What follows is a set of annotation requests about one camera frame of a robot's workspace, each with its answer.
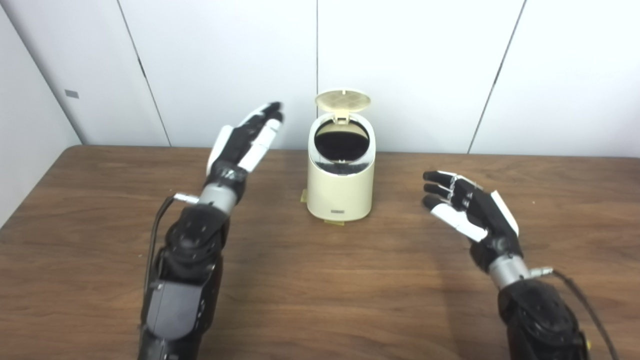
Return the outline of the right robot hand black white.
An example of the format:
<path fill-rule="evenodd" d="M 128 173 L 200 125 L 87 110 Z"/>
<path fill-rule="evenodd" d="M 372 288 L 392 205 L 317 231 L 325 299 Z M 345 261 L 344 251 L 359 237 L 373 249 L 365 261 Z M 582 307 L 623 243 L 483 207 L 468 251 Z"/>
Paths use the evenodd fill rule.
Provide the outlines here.
<path fill-rule="evenodd" d="M 475 265 L 489 273 L 503 256 L 523 258 L 519 226 L 499 192 L 488 192 L 456 173 L 425 171 L 422 203 L 431 215 L 448 224 L 470 242 Z"/>

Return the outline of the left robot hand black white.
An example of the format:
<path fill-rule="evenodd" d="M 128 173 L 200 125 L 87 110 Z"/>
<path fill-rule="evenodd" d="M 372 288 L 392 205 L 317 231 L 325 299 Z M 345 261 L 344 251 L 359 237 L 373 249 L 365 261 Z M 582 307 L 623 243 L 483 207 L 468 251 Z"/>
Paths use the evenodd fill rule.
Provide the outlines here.
<path fill-rule="evenodd" d="M 240 202 L 249 174 L 270 150 L 283 123 L 282 103 L 274 101 L 252 111 L 236 126 L 223 126 L 206 163 L 205 186 L 229 188 Z"/>

